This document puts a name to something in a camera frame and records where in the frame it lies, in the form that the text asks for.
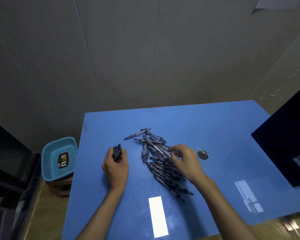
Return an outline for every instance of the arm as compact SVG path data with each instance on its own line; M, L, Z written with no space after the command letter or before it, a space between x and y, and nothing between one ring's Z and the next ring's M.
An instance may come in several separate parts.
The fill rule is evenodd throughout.
M101 240L106 237L113 214L127 184L129 165L126 149L122 149L122 161L117 163L112 158L112 147L109 148L104 158L102 169L107 175L111 187L76 240Z
M203 196L223 240L258 240L216 183L204 173L194 150L180 144L172 146L168 151L177 168Z

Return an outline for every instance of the brown plastic stool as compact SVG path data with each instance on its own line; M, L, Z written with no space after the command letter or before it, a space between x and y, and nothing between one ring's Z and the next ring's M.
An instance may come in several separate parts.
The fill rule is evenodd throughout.
M69 196L71 190L73 174L61 179L46 181L51 191L59 197Z

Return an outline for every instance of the blue tray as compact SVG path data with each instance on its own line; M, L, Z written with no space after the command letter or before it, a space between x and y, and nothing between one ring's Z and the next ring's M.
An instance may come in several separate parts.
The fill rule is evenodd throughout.
M75 170L78 148L73 137L64 137L44 146L41 157L45 181L63 178Z

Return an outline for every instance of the blue table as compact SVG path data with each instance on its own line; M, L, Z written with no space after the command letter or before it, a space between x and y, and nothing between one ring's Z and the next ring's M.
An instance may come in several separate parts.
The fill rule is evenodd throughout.
M293 188L251 137L269 115L254 101L198 104L86 113L62 239L73 240L102 202L108 181L101 169L109 147L127 149L129 178L107 239L153 239L148 198L161 196L169 235L198 239L218 234L196 188L186 203L163 188L141 161L142 145L123 139L141 128L210 155L200 164L248 224L300 211L300 187Z

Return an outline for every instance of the person's left hand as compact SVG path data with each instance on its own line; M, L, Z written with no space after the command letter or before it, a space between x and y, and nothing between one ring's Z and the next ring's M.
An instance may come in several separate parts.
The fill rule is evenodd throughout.
M127 151L126 149L122 148L122 160L120 163L113 160L112 152L113 148L110 147L105 155L102 164L102 170L108 177L111 188L113 190L120 190L120 192L123 193L124 189L126 188L129 173Z

